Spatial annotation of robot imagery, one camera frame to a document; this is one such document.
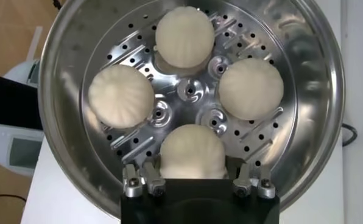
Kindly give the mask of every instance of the metal bowl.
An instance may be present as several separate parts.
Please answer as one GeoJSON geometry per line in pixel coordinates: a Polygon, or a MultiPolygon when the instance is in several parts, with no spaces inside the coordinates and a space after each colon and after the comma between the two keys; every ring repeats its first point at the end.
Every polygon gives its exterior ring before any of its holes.
{"type": "Polygon", "coordinates": [[[284,210],[322,171],[342,122],[339,47],[312,0],[68,1],[48,36],[40,74],[41,118],[56,160],[89,200],[118,218],[123,164],[157,154],[180,125],[206,125],[227,155],[256,170],[269,166],[284,210]],[[157,22],[181,5],[205,12],[216,31],[207,64],[190,71],[164,65],[155,50],[157,22]],[[269,61],[284,80],[280,107],[259,121],[232,117],[216,91],[227,66],[249,57],[269,61]],[[153,116],[130,130],[105,126],[88,106],[93,77],[116,63],[139,69],[156,92],[153,116]],[[186,72],[196,75],[175,75],[186,72]]]}

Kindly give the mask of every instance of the steamed bun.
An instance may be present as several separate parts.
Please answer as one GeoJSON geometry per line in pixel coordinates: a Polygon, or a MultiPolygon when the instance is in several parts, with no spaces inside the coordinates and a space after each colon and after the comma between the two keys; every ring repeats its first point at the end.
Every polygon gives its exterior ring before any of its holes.
{"type": "Polygon", "coordinates": [[[224,146],[208,127],[176,128],[161,145],[160,155],[163,178],[221,179],[227,174],[224,146]]]}
{"type": "Polygon", "coordinates": [[[142,73],[129,66],[114,65],[95,76],[88,98],[90,107],[104,124],[129,128],[149,116],[155,95],[142,73]]]}
{"type": "Polygon", "coordinates": [[[177,7],[158,23],[156,45],[163,59],[177,68],[203,63],[214,46],[209,18],[194,7],[177,7]]]}
{"type": "Polygon", "coordinates": [[[264,60],[237,61],[219,80],[222,106],[242,120],[268,115],[279,106],[282,97],[283,80],[278,70],[264,60]]]}

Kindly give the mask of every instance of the bolt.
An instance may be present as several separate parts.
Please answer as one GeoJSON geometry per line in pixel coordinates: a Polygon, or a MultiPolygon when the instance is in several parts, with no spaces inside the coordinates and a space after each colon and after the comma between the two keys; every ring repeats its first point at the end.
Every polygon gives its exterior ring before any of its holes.
{"type": "Polygon", "coordinates": [[[271,187],[271,182],[268,179],[263,179],[261,180],[261,186],[266,188],[271,187]]]}
{"type": "Polygon", "coordinates": [[[139,185],[139,179],[137,177],[131,178],[130,181],[129,181],[129,185],[131,185],[132,187],[138,186],[139,185]]]}
{"type": "Polygon", "coordinates": [[[236,190],[236,195],[240,198],[244,198],[247,196],[246,191],[240,188],[236,190]]]}
{"type": "Polygon", "coordinates": [[[160,196],[162,196],[164,194],[164,189],[161,189],[161,188],[155,188],[154,190],[153,190],[153,196],[154,197],[160,197],[160,196]]]}

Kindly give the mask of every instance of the white table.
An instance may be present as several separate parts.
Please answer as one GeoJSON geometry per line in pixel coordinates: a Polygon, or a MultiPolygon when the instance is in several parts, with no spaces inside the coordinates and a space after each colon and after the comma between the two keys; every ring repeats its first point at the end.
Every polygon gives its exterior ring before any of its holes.
{"type": "MultiPolygon", "coordinates": [[[[316,0],[340,43],[340,0],[316,0]]],[[[280,223],[344,223],[341,138],[315,183],[291,207],[280,223]]],[[[119,223],[90,203],[67,179],[44,139],[33,176],[22,224],[119,223]]]]}

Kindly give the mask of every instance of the white surface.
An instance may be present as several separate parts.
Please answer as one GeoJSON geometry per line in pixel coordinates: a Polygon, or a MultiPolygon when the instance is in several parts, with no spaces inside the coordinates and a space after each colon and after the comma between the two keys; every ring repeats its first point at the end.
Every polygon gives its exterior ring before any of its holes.
{"type": "Polygon", "coordinates": [[[359,137],[344,149],[346,223],[363,224],[363,0],[348,0],[348,36],[343,36],[347,75],[347,121],[359,137]]]}
{"type": "Polygon", "coordinates": [[[10,165],[12,140],[18,138],[41,142],[43,136],[43,131],[0,124],[0,165],[17,174],[31,177],[34,169],[10,165]]]}

